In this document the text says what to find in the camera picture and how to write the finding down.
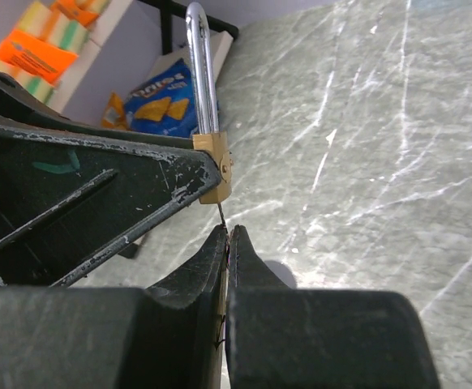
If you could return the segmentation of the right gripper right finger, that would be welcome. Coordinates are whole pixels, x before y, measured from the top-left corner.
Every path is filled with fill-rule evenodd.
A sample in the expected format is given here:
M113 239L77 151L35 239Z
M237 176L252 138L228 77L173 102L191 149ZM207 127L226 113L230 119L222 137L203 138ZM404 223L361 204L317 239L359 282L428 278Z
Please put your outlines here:
M278 261L264 261L255 251L247 228L234 227L229 245L229 284L225 324L225 356L232 388L274 388L277 351L277 299L297 282Z

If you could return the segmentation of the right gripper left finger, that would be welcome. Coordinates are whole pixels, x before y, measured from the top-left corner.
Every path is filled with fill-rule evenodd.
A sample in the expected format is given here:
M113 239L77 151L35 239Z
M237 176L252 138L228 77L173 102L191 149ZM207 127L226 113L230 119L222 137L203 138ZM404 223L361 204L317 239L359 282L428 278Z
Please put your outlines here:
M227 230L213 228L185 263L148 288L151 388L219 388L225 330Z

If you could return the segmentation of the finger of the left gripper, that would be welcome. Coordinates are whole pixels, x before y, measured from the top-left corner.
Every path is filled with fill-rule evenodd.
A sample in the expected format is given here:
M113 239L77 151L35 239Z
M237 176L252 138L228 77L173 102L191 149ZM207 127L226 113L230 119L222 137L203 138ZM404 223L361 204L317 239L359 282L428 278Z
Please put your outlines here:
M46 129L64 130L84 135L181 149L193 148L190 139L150 135L127 130L111 130L74 122L41 103L18 82L14 81L11 76L2 72L0 72L0 116Z
M220 180L205 152L0 122L0 286L73 284Z

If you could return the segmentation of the long shackle brass padlock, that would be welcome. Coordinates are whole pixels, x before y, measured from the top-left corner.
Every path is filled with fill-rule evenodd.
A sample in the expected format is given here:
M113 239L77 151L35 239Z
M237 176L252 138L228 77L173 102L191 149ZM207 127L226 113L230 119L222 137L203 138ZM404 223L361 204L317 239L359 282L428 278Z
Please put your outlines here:
M208 19L198 2L187 7L186 25L199 130L193 136L193 146L195 150L205 151L213 158L221 175L221 182L203 195L200 202L221 205L232 193L233 161L227 133L219 127Z

